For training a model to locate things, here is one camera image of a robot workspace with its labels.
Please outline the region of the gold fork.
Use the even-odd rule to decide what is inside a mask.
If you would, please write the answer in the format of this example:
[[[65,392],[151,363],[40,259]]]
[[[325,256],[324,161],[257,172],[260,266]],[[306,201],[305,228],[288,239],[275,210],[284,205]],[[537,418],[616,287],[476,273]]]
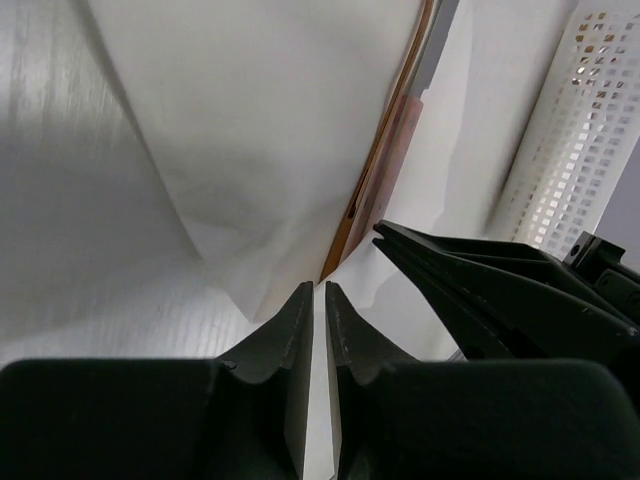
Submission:
[[[339,222],[320,273],[320,281],[326,279],[333,273],[346,255],[345,250],[348,241],[354,236],[355,225],[364,210],[363,204],[365,203],[366,192],[377,163],[382,155],[385,142],[391,132],[393,122],[398,111],[401,109],[403,96],[408,88],[411,75],[416,68],[419,55],[423,50],[423,45],[431,28],[432,18],[435,15],[434,11],[437,9],[437,4],[437,1],[431,0],[421,2],[416,26],[405,59],[401,64],[395,85],[391,90],[384,113],[379,121],[362,172],[351,195],[346,211]]]

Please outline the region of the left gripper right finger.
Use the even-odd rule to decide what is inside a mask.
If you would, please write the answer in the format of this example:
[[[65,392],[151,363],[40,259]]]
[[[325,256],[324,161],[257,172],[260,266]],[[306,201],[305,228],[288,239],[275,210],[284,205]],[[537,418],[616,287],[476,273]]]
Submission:
[[[337,477],[420,478],[425,365],[368,323],[338,283],[325,285],[325,305]]]

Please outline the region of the white paper napkin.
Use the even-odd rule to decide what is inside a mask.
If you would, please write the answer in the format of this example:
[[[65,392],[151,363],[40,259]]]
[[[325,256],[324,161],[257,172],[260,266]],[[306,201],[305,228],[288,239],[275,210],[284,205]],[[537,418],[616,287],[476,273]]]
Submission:
[[[452,21],[387,219],[481,237],[574,5],[444,1]],[[86,1],[107,79],[199,254],[106,351],[205,356],[316,280],[424,7],[419,1]]]

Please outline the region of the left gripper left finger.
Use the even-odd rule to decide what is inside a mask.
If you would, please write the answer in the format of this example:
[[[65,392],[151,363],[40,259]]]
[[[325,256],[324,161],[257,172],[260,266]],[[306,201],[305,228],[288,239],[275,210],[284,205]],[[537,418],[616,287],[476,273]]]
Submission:
[[[220,360],[225,422],[221,479],[299,479],[304,470],[313,343],[313,284]]]

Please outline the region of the pink handled knife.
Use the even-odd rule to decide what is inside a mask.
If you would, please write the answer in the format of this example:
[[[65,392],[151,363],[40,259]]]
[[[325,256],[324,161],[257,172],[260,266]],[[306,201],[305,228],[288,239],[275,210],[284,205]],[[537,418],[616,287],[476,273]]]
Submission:
[[[458,5],[457,1],[437,1],[434,5],[432,20],[412,61],[390,131],[384,135],[382,150],[375,159],[364,193],[357,201],[342,259],[355,250],[374,224],[385,215],[423,110],[421,96],[431,85]]]

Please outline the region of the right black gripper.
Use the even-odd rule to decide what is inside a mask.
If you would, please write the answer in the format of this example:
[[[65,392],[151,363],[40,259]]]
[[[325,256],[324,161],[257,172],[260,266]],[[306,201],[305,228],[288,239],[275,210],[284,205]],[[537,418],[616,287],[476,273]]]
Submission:
[[[639,347],[639,273],[586,232],[558,259],[529,245],[443,237],[382,220],[374,245],[462,349],[487,357],[616,360]]]

